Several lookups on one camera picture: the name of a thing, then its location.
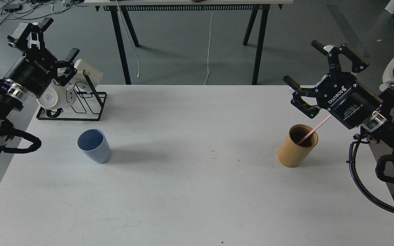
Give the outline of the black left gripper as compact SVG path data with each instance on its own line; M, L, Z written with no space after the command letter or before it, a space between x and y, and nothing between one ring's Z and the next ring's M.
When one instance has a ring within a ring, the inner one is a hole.
M7 44L23 53L22 57L9 69L3 79L6 83L16 83L40 98L50 83L66 86L76 75L74 59L80 52L72 48L64 60L58 60L45 48L43 33L54 22L46 17L41 22L20 23L12 35L7 36Z

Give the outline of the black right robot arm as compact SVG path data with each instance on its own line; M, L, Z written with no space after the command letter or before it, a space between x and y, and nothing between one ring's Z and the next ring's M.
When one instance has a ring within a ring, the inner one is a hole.
M293 90L290 102L308 118L313 119L324 109L347 129L360 128L349 145L347 163L351 177L369 201L394 214L394 206L369 192L356 170L360 144L384 143L392 152L378 159L375 174L379 180L394 184L394 91L388 88L375 95L358 82L356 74L369 63L347 44L325 46L313 40L311 46L327 58L329 71L313 88L303 88L284 76L283 81Z

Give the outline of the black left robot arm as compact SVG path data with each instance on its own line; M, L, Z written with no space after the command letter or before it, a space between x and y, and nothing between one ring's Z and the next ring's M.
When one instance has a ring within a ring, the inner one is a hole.
M22 57L0 79L0 154L25 154L38 150L42 142L36 136L16 129L7 119L11 111L21 111L29 96L40 98L50 84L69 84L77 73L73 48L64 60L58 60L46 47L43 34L53 23L50 17L38 23L20 23L7 37L8 45L22 52Z

